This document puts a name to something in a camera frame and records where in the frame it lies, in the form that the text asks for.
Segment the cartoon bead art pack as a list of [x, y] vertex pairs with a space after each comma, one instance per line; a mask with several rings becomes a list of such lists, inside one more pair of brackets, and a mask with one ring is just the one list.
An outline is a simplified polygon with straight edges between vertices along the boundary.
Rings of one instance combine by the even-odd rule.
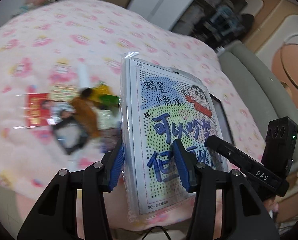
[[120, 111], [130, 220], [149, 219], [190, 197], [172, 152], [176, 139], [197, 161], [227, 171], [225, 158], [206, 147], [208, 137], [222, 132], [210, 93], [192, 74], [127, 53]]

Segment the white lint roller refill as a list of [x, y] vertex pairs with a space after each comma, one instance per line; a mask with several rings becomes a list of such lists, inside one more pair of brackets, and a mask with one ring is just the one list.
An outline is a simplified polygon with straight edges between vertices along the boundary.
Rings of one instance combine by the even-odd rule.
[[78, 74], [78, 81], [79, 81], [79, 89], [84, 90], [87, 88], [91, 88], [91, 82], [90, 82], [90, 77], [89, 77], [89, 70], [88, 67], [80, 63], [77, 67], [77, 74]]

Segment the black Daphne shoe box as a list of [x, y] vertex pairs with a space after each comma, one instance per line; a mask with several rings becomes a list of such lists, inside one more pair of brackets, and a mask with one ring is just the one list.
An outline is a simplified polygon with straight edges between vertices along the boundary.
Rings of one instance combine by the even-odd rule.
[[213, 102], [214, 109], [216, 111], [216, 115], [219, 121], [219, 126], [221, 129], [223, 140], [229, 142], [234, 145], [233, 134], [227, 119], [227, 116], [224, 111], [224, 107], [222, 102], [216, 98], [214, 95], [210, 94], [210, 97]]

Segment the grey upholstered headboard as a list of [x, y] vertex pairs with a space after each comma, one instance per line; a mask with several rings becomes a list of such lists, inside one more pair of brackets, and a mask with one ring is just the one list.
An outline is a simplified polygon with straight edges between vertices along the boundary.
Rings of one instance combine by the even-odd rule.
[[[248, 107], [262, 137], [272, 120], [289, 117], [298, 125], [298, 110], [281, 82], [242, 42], [234, 41], [217, 54], [221, 71]], [[290, 172], [298, 171], [298, 134]]]

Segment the brown wooden comb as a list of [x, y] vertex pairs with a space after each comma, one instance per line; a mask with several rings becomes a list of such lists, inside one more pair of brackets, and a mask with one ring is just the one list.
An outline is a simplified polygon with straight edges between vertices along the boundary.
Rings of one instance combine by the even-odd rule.
[[88, 101], [77, 96], [70, 101], [70, 104], [75, 110], [75, 119], [84, 127], [88, 135], [91, 138], [99, 138], [101, 132], [97, 127], [97, 116]]

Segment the red envelope packet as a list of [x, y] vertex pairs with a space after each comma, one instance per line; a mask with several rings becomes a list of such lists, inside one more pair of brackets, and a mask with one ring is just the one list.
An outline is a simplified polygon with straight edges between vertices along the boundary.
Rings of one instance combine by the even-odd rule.
[[28, 94], [25, 100], [26, 125], [29, 128], [48, 126], [51, 106], [48, 93]]

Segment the yellow printed card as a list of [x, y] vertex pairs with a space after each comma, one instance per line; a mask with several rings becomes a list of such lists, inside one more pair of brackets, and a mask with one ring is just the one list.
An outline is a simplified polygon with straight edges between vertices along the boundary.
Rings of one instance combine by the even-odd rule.
[[79, 94], [77, 87], [53, 84], [49, 88], [48, 99], [57, 102], [69, 102]]

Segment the green yellow snack wrapper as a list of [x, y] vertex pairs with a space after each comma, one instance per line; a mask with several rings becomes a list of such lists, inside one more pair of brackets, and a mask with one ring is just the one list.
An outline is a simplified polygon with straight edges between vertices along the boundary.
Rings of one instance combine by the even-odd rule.
[[107, 84], [100, 82], [94, 87], [94, 101], [105, 107], [117, 107], [120, 98], [112, 93]]

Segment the black glass display cabinet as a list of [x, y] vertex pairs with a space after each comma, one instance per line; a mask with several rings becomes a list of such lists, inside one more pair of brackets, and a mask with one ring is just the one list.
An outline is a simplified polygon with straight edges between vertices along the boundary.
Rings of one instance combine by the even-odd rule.
[[255, 17], [243, 12], [246, 0], [193, 0], [171, 32], [191, 36], [212, 49], [242, 40]]

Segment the pink cartoon print bedspread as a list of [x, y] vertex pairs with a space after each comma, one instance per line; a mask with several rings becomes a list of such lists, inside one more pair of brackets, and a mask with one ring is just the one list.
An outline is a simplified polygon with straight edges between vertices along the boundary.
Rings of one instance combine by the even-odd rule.
[[93, 85], [102, 81], [119, 94], [121, 58], [129, 51], [201, 79], [222, 101], [236, 146], [261, 159], [263, 137], [209, 46], [107, 2], [53, 3], [0, 28], [0, 221], [11, 233], [18, 233], [58, 170], [86, 168], [102, 157], [97, 144], [68, 157], [47, 127], [25, 128], [25, 95], [76, 86], [80, 64], [88, 67]]

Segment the black square frame case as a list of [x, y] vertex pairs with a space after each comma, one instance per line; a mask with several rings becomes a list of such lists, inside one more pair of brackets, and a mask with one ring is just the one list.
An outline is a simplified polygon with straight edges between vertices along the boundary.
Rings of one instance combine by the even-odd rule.
[[66, 155], [72, 155], [83, 148], [89, 139], [89, 134], [74, 116], [53, 126], [52, 134]]

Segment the round orange wall decor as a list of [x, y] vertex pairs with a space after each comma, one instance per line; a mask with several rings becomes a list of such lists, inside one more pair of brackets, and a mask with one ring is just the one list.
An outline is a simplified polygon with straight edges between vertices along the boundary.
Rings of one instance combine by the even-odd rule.
[[298, 108], [298, 34], [282, 43], [272, 59], [271, 70]]

